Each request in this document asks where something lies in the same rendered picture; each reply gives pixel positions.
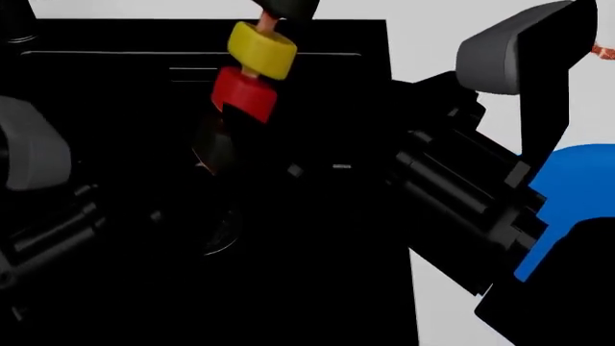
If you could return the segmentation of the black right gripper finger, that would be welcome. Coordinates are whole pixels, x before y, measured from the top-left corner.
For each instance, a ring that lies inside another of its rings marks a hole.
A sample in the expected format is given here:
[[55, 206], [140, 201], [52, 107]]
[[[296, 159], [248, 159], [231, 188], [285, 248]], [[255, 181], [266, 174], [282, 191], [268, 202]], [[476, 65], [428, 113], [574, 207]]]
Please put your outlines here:
[[283, 105], [265, 122], [229, 104], [222, 114], [239, 156], [254, 166], [361, 169], [382, 161], [390, 140], [386, 114], [348, 103]]
[[285, 227], [293, 231], [390, 231], [393, 203], [384, 178], [365, 166], [285, 170]]

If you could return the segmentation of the skewer with yellow red pieces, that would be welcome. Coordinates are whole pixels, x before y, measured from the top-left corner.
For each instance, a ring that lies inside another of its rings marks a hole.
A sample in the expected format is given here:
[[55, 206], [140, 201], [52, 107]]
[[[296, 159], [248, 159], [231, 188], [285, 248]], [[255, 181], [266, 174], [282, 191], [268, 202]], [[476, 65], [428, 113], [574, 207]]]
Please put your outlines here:
[[[210, 100], [221, 113], [238, 111], [265, 123], [274, 110], [278, 94], [265, 80], [285, 80], [298, 52], [291, 39], [276, 31], [281, 19], [306, 22], [314, 17], [321, 0], [252, 0], [261, 9], [258, 23], [237, 22], [227, 49], [238, 65], [220, 68]], [[221, 114], [203, 119], [194, 138], [196, 166], [217, 175], [236, 161], [228, 121]]]

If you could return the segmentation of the round sink drain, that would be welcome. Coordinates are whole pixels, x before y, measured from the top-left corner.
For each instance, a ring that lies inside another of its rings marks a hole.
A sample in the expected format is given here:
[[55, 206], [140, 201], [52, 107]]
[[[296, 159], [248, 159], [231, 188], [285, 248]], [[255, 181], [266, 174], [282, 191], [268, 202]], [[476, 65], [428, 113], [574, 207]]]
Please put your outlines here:
[[238, 210], [229, 210], [216, 224], [216, 228], [203, 247], [203, 256], [212, 256], [231, 247], [241, 236], [242, 215]]

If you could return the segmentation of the blue plate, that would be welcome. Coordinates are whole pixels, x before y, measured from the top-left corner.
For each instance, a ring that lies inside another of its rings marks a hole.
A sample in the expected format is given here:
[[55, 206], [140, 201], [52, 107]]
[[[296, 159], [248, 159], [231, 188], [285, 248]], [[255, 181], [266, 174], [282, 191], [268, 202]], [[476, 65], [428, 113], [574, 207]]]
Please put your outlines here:
[[537, 217], [547, 224], [514, 276], [525, 282], [554, 245], [579, 222], [615, 217], [615, 144], [559, 149], [530, 184], [546, 198]]

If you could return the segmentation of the reddish brown food piece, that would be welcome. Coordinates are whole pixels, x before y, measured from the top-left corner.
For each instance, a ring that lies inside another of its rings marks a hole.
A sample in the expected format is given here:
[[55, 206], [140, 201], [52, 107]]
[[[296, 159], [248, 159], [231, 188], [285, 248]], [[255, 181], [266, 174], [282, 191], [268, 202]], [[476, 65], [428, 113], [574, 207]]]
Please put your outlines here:
[[615, 48], [609, 48], [595, 43], [591, 49], [591, 53], [595, 54], [601, 60], [615, 61]]

